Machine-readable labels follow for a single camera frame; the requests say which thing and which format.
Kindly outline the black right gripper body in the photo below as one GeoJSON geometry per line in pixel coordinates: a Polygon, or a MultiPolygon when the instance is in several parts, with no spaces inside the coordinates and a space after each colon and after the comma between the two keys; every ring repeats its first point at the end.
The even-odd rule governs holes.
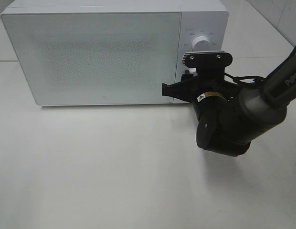
{"type": "Polygon", "coordinates": [[[198,92],[192,104],[225,104],[227,103],[228,89],[224,79],[224,68],[198,70],[196,85],[198,92]]]}

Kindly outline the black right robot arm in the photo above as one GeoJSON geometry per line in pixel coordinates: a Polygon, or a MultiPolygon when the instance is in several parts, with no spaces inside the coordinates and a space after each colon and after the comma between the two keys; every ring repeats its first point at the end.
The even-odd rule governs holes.
{"type": "Polygon", "coordinates": [[[162,95],[191,103],[198,120],[196,143],[215,153],[239,156],[252,140],[282,123],[296,99],[296,45],[266,77],[230,76],[233,57],[225,51],[187,52],[185,71],[174,84],[162,84],[162,95]]]}

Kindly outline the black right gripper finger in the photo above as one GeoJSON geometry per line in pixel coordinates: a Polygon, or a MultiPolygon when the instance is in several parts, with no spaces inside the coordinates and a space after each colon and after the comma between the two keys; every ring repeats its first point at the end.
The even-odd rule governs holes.
{"type": "Polygon", "coordinates": [[[162,83],[162,96],[172,97],[187,103],[192,102],[197,92],[198,87],[195,80],[184,80],[170,85],[162,83]]]}
{"type": "Polygon", "coordinates": [[[196,73],[191,73],[189,70],[185,70],[185,72],[181,76],[181,81],[191,81],[197,82],[198,76],[196,73]]]}

